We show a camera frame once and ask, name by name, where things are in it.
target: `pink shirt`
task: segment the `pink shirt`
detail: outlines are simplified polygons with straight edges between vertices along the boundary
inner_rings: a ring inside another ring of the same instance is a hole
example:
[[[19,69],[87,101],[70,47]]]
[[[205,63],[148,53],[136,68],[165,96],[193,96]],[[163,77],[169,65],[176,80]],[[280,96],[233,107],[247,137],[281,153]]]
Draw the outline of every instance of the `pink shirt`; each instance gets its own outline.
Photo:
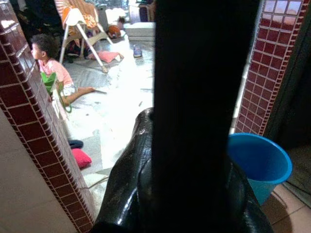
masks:
[[[68,84],[73,84],[70,74],[66,70],[66,68],[60,64],[55,59],[51,58],[45,65],[41,60],[38,60],[40,65],[40,71],[46,73],[47,75],[56,73],[57,79],[62,82],[64,81],[64,86]]]

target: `red tiled wall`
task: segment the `red tiled wall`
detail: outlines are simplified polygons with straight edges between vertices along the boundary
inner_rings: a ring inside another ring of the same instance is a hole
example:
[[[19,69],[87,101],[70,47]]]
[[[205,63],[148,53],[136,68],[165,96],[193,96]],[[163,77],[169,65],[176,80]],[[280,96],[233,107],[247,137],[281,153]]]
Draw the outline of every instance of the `red tiled wall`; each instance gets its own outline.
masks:
[[[309,0],[265,0],[235,132],[263,135]]]
[[[94,222],[90,192],[11,4],[2,0],[0,7],[0,108],[77,232],[88,232]]]

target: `black pole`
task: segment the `black pole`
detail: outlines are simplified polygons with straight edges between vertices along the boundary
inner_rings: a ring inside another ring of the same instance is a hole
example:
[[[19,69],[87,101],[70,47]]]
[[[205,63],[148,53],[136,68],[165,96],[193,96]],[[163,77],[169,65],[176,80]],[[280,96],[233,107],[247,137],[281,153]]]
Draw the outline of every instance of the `black pole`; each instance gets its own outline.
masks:
[[[157,0],[154,232],[233,232],[224,158],[259,0]]]

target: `blue bucket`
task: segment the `blue bucket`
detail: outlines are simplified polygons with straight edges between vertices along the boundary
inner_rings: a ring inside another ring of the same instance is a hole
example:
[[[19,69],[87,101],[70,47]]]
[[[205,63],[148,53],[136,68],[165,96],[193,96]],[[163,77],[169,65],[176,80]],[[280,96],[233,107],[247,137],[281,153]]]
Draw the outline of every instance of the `blue bucket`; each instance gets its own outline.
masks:
[[[260,205],[293,169],[288,154],[278,144],[252,133],[229,135],[228,155],[244,170]]]

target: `red cushion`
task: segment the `red cushion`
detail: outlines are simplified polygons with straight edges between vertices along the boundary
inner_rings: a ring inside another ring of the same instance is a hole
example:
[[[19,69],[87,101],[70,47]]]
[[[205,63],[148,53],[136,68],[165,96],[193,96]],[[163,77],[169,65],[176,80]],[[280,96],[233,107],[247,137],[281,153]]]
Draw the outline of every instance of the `red cushion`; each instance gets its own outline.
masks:
[[[92,159],[85,154],[81,149],[71,149],[74,158],[76,159],[79,168],[84,168],[88,164],[92,163]]]
[[[113,59],[116,58],[116,56],[119,55],[118,52],[108,52],[108,51],[100,51],[100,52],[97,52],[97,54],[102,61],[107,62],[107,63],[110,63]],[[88,58],[95,59],[94,54],[91,53],[88,56]]]

